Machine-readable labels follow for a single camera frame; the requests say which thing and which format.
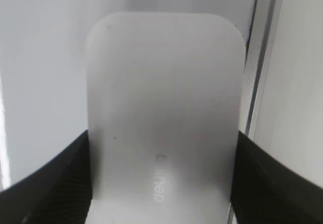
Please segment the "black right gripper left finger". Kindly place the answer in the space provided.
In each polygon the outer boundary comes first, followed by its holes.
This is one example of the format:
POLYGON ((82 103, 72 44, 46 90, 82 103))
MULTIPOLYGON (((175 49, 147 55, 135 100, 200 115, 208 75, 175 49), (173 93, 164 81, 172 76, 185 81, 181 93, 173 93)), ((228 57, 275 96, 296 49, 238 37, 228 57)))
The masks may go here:
POLYGON ((1 223, 85 223, 92 200, 88 132, 1 192, 1 223))

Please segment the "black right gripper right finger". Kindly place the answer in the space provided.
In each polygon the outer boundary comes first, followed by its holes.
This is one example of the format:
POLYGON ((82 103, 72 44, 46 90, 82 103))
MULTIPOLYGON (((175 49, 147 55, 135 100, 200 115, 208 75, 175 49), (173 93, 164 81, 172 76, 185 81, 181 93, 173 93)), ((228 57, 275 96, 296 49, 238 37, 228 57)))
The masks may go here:
POLYGON ((322 223, 322 188, 238 135, 231 204, 238 223, 322 223))

